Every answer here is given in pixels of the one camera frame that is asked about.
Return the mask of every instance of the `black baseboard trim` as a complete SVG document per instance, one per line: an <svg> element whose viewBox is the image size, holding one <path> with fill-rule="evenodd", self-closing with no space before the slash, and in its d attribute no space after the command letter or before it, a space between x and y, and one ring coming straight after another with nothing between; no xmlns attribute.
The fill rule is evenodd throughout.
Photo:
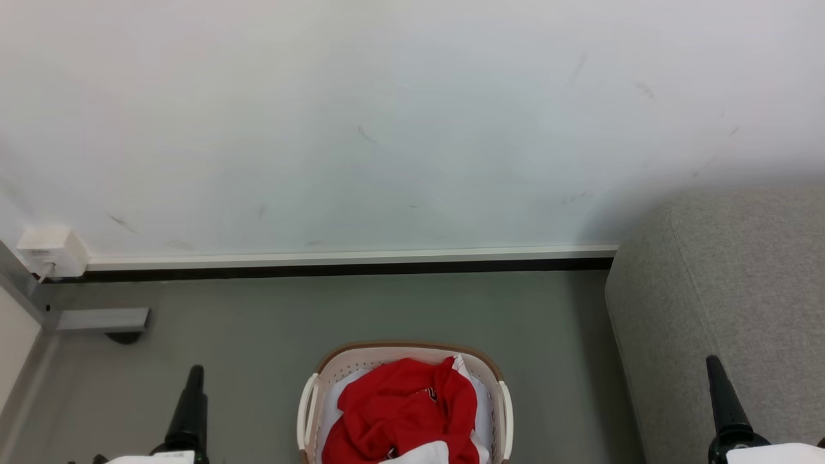
<svg viewBox="0 0 825 464"><path fill-rule="evenodd" d="M435 274L444 272L591 271L610 269L613 258L519 259L454 263L330 264L270 266L264 268L148 269L90 271L48 283L158 282L255 277L363 276L380 274Z"/></svg>

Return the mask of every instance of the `basket rim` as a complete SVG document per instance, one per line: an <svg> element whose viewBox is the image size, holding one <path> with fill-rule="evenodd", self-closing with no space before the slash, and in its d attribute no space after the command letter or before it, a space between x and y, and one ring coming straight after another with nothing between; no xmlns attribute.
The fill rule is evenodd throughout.
<svg viewBox="0 0 825 464"><path fill-rule="evenodd" d="M321 360L321 363L318 365L318 369L316 370L316 372L321 373L321 371L323 371L327 364L329 364L329 362L332 361L332 359L338 356L339 354L361 348L433 348L443 349L446 351L455 351L458 353L467 353L469 355L477 357L484 364L487 364L487 367L490 368L490 371L492 371L493 375L496 377L496 381L504 380L504 375L502 374L501 369L498 368L498 365L496 365L493 359L478 349L465 347L462 345L454 345L450 343L424 342L421 340L403 339L371 340L344 343L343 345L333 349L331 352L327 354L327 356L324 357L323 360Z"/></svg>

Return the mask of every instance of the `basket handle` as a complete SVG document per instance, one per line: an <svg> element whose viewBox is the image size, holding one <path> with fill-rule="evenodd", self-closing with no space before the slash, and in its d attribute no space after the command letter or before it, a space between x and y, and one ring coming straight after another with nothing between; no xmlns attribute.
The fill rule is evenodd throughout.
<svg viewBox="0 0 825 464"><path fill-rule="evenodd" d="M318 399L318 373L314 373L304 385L301 402L298 404L298 449L303 451L309 443L309 421L315 414L315 401Z"/></svg>
<svg viewBox="0 0 825 464"><path fill-rule="evenodd" d="M510 453L513 450L513 400L510 398L510 389L504 381L498 381L498 385L502 388L502 396L504 396L504 453L503 459L509 460Z"/></svg>

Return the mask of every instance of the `gray sofa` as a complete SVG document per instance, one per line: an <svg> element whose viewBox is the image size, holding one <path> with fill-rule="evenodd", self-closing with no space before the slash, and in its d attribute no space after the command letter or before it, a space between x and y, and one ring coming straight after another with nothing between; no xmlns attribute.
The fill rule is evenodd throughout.
<svg viewBox="0 0 825 464"><path fill-rule="evenodd" d="M606 298L648 464L700 464L717 354L772 443L825 436L825 187L680 196L616 254Z"/></svg>

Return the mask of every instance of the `white wall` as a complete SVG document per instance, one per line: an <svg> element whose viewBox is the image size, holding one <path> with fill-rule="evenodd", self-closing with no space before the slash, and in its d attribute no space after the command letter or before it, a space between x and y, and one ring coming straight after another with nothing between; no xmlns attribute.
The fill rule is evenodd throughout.
<svg viewBox="0 0 825 464"><path fill-rule="evenodd" d="M0 287L0 412L39 333L40 325Z"/></svg>
<svg viewBox="0 0 825 464"><path fill-rule="evenodd" d="M825 175L825 3L6 0L0 238L98 257L614 244Z"/></svg>

